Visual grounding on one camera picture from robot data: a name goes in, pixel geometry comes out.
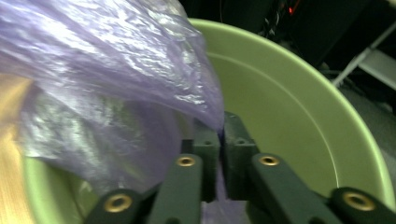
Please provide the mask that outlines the purple plastic bag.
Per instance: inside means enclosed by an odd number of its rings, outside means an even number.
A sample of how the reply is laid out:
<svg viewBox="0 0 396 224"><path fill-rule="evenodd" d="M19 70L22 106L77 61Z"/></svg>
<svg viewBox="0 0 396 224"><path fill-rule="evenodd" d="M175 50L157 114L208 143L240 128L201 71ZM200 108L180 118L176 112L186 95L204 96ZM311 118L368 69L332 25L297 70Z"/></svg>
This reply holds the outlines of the purple plastic bag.
<svg viewBox="0 0 396 224"><path fill-rule="evenodd" d="M56 167L146 190L197 120L220 131L223 98L178 0L0 0L0 137L33 191Z"/></svg>

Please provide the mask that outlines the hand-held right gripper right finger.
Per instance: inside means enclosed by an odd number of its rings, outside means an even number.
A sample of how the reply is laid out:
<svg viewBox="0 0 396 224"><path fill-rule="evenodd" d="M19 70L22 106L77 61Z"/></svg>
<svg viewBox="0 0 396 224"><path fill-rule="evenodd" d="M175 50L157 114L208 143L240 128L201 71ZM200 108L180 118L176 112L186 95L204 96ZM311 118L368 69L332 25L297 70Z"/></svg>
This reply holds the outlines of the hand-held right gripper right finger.
<svg viewBox="0 0 396 224"><path fill-rule="evenodd" d="M250 189L248 167L258 149L243 121L231 112L225 113L222 147L222 168L227 196L231 200L246 200Z"/></svg>

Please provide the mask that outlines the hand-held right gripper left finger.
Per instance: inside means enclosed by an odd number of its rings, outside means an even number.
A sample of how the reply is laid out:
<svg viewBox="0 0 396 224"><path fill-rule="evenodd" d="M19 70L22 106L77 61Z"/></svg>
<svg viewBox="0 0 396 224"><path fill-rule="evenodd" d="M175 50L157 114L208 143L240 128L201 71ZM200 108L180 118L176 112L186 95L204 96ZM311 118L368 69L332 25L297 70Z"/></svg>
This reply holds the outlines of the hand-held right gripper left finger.
<svg viewBox="0 0 396 224"><path fill-rule="evenodd" d="M181 152L201 158L203 161L202 200L207 203L214 201L220 152L218 133L196 119L192 126L192 136L182 140Z"/></svg>

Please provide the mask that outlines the large black equipment box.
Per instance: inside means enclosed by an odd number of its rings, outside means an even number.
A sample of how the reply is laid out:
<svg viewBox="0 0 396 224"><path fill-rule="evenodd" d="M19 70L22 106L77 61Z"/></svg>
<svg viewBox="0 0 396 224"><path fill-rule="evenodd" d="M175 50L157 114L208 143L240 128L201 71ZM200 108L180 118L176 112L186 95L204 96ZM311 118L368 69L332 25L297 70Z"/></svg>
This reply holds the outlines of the large black equipment box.
<svg viewBox="0 0 396 224"><path fill-rule="evenodd" d="M298 0L289 36L311 65L343 68L394 21L390 0Z"/></svg>

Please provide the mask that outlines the green plastic bin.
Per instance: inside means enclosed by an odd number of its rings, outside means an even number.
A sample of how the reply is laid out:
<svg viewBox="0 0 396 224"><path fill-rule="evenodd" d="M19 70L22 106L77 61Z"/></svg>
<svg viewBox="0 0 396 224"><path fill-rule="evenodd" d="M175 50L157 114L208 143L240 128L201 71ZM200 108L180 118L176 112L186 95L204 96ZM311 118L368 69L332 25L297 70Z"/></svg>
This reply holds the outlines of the green plastic bin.
<svg viewBox="0 0 396 224"><path fill-rule="evenodd" d="M216 199L202 200L203 161L170 160L159 200L117 190L97 197L75 176L53 168L39 191L24 166L37 224L115 223L124 213L151 224L396 224L396 198L378 146L347 100L314 68L241 29L194 20L218 77L226 112L236 114L258 153L248 167L246 200L231 200L222 154Z"/></svg>

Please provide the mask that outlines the white metal stand leg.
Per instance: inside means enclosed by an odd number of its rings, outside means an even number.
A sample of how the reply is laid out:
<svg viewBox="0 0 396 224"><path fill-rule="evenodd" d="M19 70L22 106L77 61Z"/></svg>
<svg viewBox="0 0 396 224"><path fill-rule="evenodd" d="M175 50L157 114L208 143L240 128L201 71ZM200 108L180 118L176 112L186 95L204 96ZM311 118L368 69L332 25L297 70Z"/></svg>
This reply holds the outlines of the white metal stand leg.
<svg viewBox="0 0 396 224"><path fill-rule="evenodd" d="M349 76L353 70L360 68L368 75L396 91L396 59L393 59L377 48L395 30L396 21L394 21L389 28L367 48L356 55L348 63L346 68L332 81L332 84L339 87L343 80Z"/></svg>

